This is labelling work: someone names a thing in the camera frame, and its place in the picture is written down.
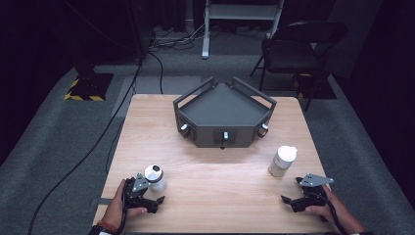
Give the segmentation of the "black base with hazard stripes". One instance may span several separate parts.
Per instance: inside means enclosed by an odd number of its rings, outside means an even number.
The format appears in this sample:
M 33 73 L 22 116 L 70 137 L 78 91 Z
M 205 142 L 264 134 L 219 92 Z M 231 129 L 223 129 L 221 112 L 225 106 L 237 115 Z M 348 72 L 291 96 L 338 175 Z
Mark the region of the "black base with hazard stripes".
M 106 94 L 114 75 L 97 73 L 89 65 L 75 66 L 77 77 L 71 84 L 65 100 L 105 101 Z
M 294 88 L 301 99 L 336 99 L 337 96 L 327 79 L 319 80 L 310 74 L 296 74 Z

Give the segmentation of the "white bottle with white cap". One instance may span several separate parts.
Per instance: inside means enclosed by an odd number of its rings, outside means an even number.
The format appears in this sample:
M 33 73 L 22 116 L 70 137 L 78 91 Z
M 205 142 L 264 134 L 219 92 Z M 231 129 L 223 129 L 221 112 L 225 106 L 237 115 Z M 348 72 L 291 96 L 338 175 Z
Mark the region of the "white bottle with white cap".
M 268 171 L 274 177 L 282 177 L 296 160 L 298 149 L 294 146 L 281 146 L 271 161 Z

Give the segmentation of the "person's right hand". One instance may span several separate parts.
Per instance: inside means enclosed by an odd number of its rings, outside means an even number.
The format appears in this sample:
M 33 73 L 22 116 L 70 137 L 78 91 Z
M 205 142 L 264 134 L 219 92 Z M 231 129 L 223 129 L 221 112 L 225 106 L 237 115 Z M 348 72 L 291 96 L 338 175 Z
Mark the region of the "person's right hand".
M 347 235 L 345 231 L 346 226 L 352 224 L 362 225 L 362 223 L 350 212 L 338 196 L 336 196 L 326 185 L 323 186 L 323 189 L 325 190 L 327 199 L 332 206 L 330 207 L 329 204 L 324 207 L 309 206 L 305 209 L 307 213 L 323 216 L 330 223 L 339 225 L 341 227 L 341 232 L 345 235 Z

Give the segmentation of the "white metal stand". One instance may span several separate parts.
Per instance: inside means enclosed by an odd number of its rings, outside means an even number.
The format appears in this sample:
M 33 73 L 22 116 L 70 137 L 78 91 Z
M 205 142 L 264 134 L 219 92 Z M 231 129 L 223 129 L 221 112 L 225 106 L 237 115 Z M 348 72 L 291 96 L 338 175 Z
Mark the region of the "white metal stand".
M 209 22 L 211 20 L 272 21 L 270 31 L 266 33 L 266 37 L 270 38 L 278 29 L 284 3 L 285 0 L 277 0 L 273 5 L 229 5 L 211 4 L 210 0 L 206 0 L 202 59 L 206 60 L 209 57 Z

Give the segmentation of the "dark gray corner shelf rack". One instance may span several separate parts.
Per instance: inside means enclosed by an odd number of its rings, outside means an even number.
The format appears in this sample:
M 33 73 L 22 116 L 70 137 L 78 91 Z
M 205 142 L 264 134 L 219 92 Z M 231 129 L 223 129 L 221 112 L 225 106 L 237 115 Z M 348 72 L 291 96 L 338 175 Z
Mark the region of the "dark gray corner shelf rack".
M 201 148 L 246 148 L 268 130 L 277 102 L 234 77 L 209 78 L 173 101 L 177 131 Z

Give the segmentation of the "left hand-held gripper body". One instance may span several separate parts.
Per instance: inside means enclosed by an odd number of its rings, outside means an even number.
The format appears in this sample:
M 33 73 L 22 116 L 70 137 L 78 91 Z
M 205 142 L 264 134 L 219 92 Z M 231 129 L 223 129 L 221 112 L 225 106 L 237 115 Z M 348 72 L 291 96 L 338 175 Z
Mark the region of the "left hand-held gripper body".
M 131 190 L 128 190 L 126 185 L 123 188 L 123 206 L 127 210 L 146 207 L 147 199 L 144 198 L 144 194 L 148 190 L 150 183 L 141 173 L 138 173 L 134 178 L 135 184 Z

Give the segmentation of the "white bottle with black ring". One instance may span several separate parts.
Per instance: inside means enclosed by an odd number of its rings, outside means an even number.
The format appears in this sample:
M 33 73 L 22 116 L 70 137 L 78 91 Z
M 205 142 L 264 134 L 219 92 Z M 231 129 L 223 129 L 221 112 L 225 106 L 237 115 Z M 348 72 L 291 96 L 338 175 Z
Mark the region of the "white bottle with black ring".
M 145 178 L 150 183 L 150 190 L 161 193 L 166 189 L 167 183 L 163 177 L 163 170 L 158 164 L 151 164 L 144 171 Z

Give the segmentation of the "gray tape strip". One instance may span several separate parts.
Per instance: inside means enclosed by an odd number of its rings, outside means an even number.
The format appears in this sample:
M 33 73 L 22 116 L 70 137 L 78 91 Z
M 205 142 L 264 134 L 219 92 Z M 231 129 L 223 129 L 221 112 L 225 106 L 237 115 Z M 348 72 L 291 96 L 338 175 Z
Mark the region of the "gray tape strip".
M 99 198 L 99 199 L 93 199 L 90 203 L 93 207 L 98 207 L 99 205 L 109 205 L 112 199 L 108 198 Z

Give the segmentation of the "person's left hand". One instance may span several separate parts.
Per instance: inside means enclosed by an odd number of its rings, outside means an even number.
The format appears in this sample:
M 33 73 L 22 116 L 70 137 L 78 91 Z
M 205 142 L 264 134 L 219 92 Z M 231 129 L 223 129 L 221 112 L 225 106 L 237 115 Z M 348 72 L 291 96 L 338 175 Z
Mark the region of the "person's left hand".
M 112 201 L 108 205 L 108 207 L 107 207 L 107 209 L 104 213 L 104 216 L 101 219 L 101 221 L 105 225 L 108 225 L 109 228 L 113 231 L 119 230 L 119 228 L 121 226 L 122 209 L 123 209 L 121 198 L 122 198 L 124 184 L 125 184 L 125 180 L 122 179 L 120 181 L 120 184 L 117 187 L 117 190 L 115 192 L 115 195 L 114 195 Z M 126 218 L 136 217 L 136 216 L 145 214 L 146 212 L 147 212 L 146 208 L 129 209 L 126 213 Z

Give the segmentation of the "black folding chair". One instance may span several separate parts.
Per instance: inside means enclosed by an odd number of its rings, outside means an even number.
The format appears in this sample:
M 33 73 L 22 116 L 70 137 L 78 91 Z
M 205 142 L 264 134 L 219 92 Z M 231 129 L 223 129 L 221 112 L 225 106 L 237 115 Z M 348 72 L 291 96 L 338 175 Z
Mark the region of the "black folding chair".
M 330 52 L 347 35 L 343 23 L 300 21 L 286 24 L 261 43 L 261 56 L 251 76 L 261 70 L 259 90 L 262 90 L 265 73 L 310 74 L 319 80 L 330 74 L 324 69 Z M 313 99 L 307 99 L 307 112 Z

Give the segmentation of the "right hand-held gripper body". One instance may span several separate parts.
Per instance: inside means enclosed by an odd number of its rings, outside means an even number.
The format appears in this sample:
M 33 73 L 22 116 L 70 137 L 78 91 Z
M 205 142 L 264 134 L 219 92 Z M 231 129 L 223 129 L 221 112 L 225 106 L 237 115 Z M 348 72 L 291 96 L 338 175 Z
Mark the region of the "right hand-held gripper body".
M 327 194 L 323 189 L 326 184 L 333 183 L 334 179 L 324 177 L 312 173 L 308 173 L 303 177 L 302 202 L 299 205 L 292 205 L 293 212 L 303 212 L 309 206 L 325 206 L 327 202 Z

